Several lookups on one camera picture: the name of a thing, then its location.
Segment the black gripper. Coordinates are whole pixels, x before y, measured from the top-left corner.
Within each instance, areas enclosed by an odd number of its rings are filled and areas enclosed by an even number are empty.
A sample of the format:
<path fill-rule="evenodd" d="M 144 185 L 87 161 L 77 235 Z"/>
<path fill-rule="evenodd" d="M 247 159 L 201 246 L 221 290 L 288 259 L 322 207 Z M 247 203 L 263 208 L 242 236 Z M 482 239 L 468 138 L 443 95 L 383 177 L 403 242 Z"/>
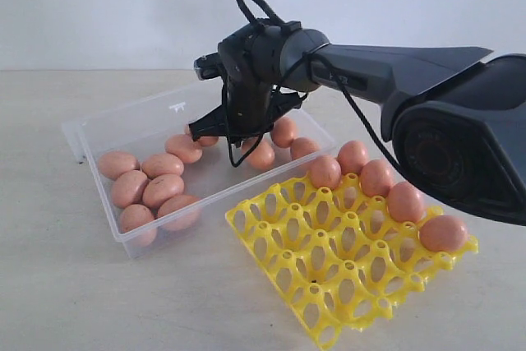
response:
<path fill-rule="evenodd" d="M 188 124 L 192 140 L 227 137 L 232 150 L 249 150 L 257 136 L 269 132 L 274 124 L 294 109 L 300 109 L 307 94 L 284 93 L 264 82 L 245 85 L 228 78 L 222 104 Z"/>

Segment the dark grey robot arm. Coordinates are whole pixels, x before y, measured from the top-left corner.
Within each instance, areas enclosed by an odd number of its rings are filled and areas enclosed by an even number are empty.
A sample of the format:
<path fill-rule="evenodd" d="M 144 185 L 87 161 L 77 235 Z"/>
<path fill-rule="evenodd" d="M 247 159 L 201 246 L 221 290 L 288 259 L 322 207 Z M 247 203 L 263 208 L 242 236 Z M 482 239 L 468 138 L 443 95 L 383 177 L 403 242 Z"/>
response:
<path fill-rule="evenodd" d="M 392 166 L 456 210 L 525 223 L 525 57 L 487 48 L 332 44 L 299 25 L 245 26 L 198 58 L 202 80 L 220 78 L 221 105 L 190 125 L 191 136 L 239 145 L 268 132 L 322 86 L 378 104 L 371 131 L 390 143 Z"/>

